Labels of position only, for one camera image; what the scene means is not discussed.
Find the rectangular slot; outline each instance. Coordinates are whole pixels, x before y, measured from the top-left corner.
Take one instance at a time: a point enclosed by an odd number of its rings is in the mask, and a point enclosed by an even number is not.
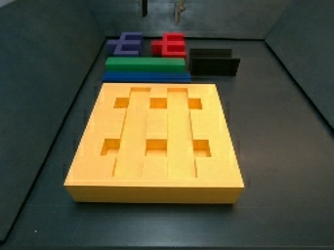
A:
[[[100,155],[117,155],[120,149],[120,139],[104,139]]]
[[[194,140],[195,157],[211,157],[208,140]]]
[[[167,92],[186,92],[186,94],[188,96],[188,90],[184,88],[168,88]]]
[[[166,157],[167,156],[167,140],[145,140],[145,156]]]
[[[150,92],[151,88],[139,88],[139,87],[132,87],[131,92]]]
[[[202,109],[200,98],[188,98],[188,107],[190,109]]]
[[[116,98],[113,108],[127,108],[129,105],[129,99],[128,98]]]
[[[151,98],[150,108],[167,108],[167,98]]]

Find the dark gray floor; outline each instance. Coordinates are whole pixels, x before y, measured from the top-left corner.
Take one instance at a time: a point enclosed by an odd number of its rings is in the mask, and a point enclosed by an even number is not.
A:
[[[196,79],[216,82],[228,116],[247,184],[239,202],[73,202],[63,182],[100,88],[100,55],[4,246],[334,246],[333,131],[264,43],[188,45],[232,48],[242,59],[236,77]]]

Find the plastic block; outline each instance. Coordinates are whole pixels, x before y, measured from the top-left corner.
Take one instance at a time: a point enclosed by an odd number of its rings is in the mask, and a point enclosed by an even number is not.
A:
[[[137,57],[141,46],[141,32],[123,32],[119,40],[107,41],[107,53],[113,57]]]
[[[103,82],[184,82],[191,83],[190,73],[105,72]]]
[[[64,183],[79,202],[235,203],[244,189],[214,84],[103,84]]]
[[[164,33],[163,39],[151,41],[151,54],[163,58],[186,58],[186,41],[183,33]]]
[[[108,58],[105,71],[127,72],[186,72],[184,59]]]
[[[235,76],[240,59],[234,59],[230,49],[191,49],[190,71],[192,75]]]

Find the green block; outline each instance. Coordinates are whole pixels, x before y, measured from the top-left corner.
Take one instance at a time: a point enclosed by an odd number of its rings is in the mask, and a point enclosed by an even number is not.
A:
[[[108,58],[105,71],[186,72],[184,59],[174,58]]]

